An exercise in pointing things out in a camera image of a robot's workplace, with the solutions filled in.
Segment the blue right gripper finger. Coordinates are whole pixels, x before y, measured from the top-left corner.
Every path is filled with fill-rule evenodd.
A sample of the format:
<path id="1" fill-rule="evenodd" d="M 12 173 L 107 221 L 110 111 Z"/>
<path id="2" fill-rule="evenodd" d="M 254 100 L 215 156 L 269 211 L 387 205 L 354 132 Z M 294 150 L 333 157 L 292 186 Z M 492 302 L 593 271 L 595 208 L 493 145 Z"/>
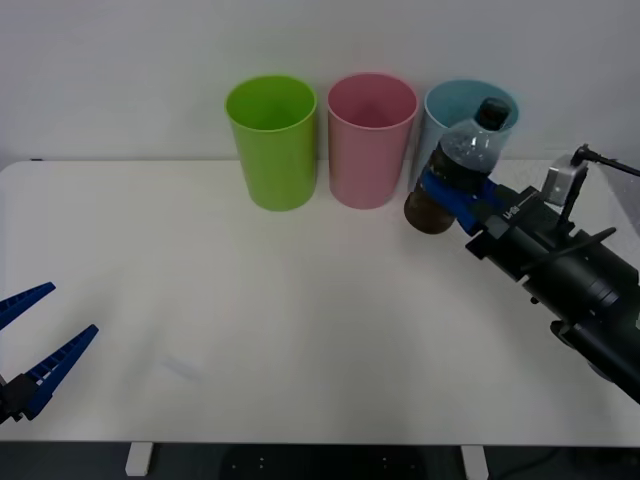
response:
<path id="1" fill-rule="evenodd" d="M 502 200 L 499 197 L 499 185 L 490 178 L 485 178 L 480 192 L 480 208 L 483 211 L 495 212 L 502 209 Z"/>
<path id="2" fill-rule="evenodd" d="M 486 197 L 487 178 L 482 178 L 471 189 L 460 189 L 425 170 L 419 177 L 418 185 L 426 197 L 424 224 L 430 233 L 442 233 L 454 222 L 458 222 L 468 235 L 475 235 L 480 231 L 480 222 L 472 212 L 472 207 Z"/>

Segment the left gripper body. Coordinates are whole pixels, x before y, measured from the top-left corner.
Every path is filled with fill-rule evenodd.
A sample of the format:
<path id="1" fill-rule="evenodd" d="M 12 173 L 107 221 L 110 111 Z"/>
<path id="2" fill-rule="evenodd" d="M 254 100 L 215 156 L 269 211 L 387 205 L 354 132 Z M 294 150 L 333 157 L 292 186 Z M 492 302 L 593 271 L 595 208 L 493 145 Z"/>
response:
<path id="1" fill-rule="evenodd" d="M 1 423 L 8 419 L 15 422 L 22 419 L 23 377 L 23 374 L 19 374 L 11 381 L 1 378 Z"/>

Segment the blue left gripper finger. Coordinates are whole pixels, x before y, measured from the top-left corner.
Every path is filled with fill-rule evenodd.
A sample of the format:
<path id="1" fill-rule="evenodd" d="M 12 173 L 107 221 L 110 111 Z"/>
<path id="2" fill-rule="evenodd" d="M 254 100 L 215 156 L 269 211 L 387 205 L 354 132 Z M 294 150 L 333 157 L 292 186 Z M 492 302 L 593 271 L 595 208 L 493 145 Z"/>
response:
<path id="1" fill-rule="evenodd" d="M 16 320 L 46 295 L 56 289 L 52 282 L 30 288 L 0 301 L 0 330 Z"/>
<path id="2" fill-rule="evenodd" d="M 98 334 L 91 324 L 53 354 L 14 379 L 14 420 L 37 417 L 72 367 Z"/>

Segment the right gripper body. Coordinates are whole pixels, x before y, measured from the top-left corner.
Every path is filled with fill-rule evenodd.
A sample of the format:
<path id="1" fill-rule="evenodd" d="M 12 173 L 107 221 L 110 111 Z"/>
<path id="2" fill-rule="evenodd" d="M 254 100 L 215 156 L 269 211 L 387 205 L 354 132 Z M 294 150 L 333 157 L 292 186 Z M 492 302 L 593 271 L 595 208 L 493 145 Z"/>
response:
<path id="1" fill-rule="evenodd" d="M 466 249 L 480 260 L 490 260 L 514 281 L 525 276 L 579 281 L 581 260 L 568 250 L 572 225 L 563 224 L 533 187 L 517 193 L 499 185 L 499 190 L 500 211 L 483 211 L 480 201 L 472 207 L 481 229 Z"/>

